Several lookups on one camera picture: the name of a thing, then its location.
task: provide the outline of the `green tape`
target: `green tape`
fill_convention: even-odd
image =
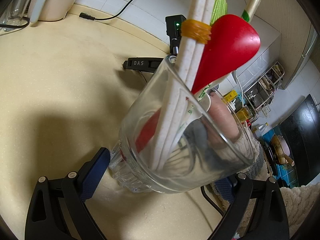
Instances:
[[[242,13],[242,19],[244,19],[246,22],[249,22],[250,21],[250,17],[249,17],[249,14],[247,13],[246,10],[243,11]]]

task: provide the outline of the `rubber band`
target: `rubber band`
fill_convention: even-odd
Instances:
[[[203,22],[188,19],[181,24],[181,36],[192,38],[199,43],[207,44],[211,40],[211,26]]]

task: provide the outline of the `beige countertop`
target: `beige countertop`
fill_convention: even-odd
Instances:
[[[62,178],[116,144],[145,85],[139,73],[123,70],[124,60],[164,56],[131,34],[71,14],[0,36],[0,214],[18,239],[40,176]],[[199,188],[134,194],[109,170],[86,205],[110,240],[207,239],[221,219]]]

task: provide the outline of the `cable connector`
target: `cable connector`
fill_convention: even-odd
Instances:
[[[88,20],[95,20],[95,17],[89,15],[89,14],[86,14],[86,13],[80,13],[79,17],[81,18],[84,18],[84,19],[88,19]]]

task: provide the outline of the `yellow box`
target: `yellow box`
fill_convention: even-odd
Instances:
[[[226,95],[224,95],[224,99],[229,103],[231,102],[233,99],[235,99],[238,96],[237,92],[235,90],[231,90],[229,93],[227,93]]]

